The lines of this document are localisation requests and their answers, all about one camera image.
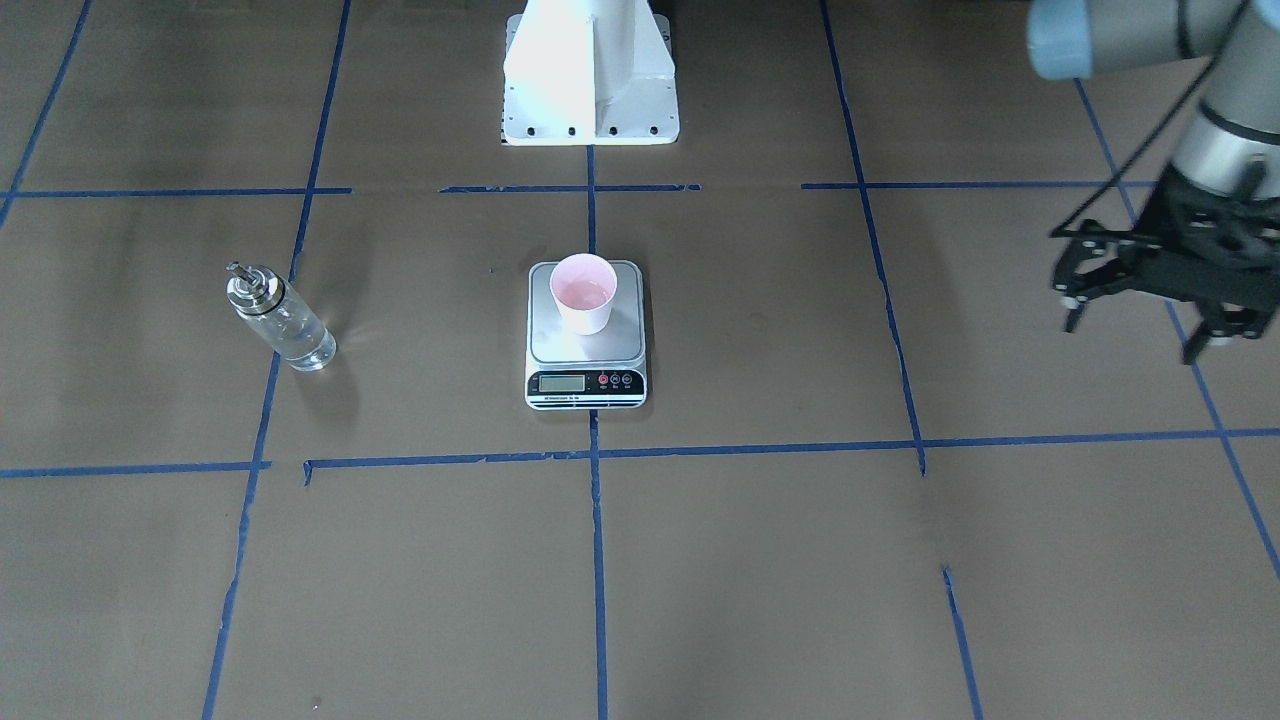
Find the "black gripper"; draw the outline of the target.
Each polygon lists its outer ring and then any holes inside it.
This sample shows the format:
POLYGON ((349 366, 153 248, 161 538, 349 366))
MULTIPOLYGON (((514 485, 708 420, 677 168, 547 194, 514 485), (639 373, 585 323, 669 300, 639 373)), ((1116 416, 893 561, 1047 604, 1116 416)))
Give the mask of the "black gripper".
POLYGON ((1097 220, 1060 227, 1068 243, 1051 287, 1068 309, 1073 333, 1097 299, 1138 290, 1194 301, 1199 324, 1181 347, 1194 365, 1211 345, 1256 340, 1263 313, 1277 310, 1277 199, 1257 191, 1272 179, 1263 161, 1248 161, 1226 193, 1199 187, 1167 165, 1135 225, 1108 229, 1097 220))

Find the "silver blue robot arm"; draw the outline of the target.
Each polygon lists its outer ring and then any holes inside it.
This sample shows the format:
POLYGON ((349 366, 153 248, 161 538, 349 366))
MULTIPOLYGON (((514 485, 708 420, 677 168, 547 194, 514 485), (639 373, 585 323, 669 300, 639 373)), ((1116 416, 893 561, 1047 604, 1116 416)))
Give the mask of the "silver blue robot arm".
POLYGON ((1074 331, 1096 300, 1137 292, 1193 306, 1187 365, 1210 346, 1257 340, 1277 315, 1279 32, 1275 1, 1033 1, 1027 51, 1044 79, 1194 65, 1155 128, 1112 172, 1120 186, 1185 122, 1139 217, 1108 228, 1075 208, 1051 287, 1074 331))

